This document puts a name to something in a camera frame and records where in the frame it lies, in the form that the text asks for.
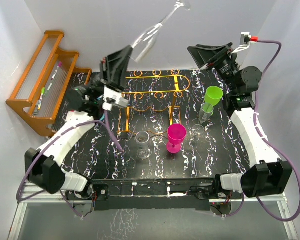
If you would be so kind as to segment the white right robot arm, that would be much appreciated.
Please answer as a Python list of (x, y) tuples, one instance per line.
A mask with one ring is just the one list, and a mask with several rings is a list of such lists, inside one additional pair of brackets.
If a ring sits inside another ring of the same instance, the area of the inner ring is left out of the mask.
[(248, 198), (279, 195), (284, 192), (293, 169), (258, 134), (261, 128), (254, 124), (257, 114), (252, 94), (259, 88), (262, 72), (256, 66), (240, 68), (232, 45), (197, 44), (187, 48), (199, 68), (215, 69), (228, 87), (223, 108), (238, 130), (249, 157), (250, 169), (246, 173), (216, 176), (213, 194), (220, 199), (231, 191), (243, 193)]

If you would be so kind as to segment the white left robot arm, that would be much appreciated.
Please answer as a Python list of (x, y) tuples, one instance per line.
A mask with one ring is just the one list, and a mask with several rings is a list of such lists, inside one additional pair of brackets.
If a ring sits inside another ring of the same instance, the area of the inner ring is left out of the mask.
[(62, 164), (75, 144), (96, 125), (105, 127), (118, 151), (123, 151), (110, 128), (108, 114), (113, 107), (125, 109), (129, 105), (123, 92), (133, 50), (128, 45), (106, 56), (100, 62), (98, 78), (66, 92), (70, 117), (49, 141), (25, 153), (26, 173), (23, 181), (29, 181), (52, 195), (59, 191), (74, 191), (83, 200), (93, 195), (94, 188), (89, 184), (89, 179), (82, 174), (63, 170)]

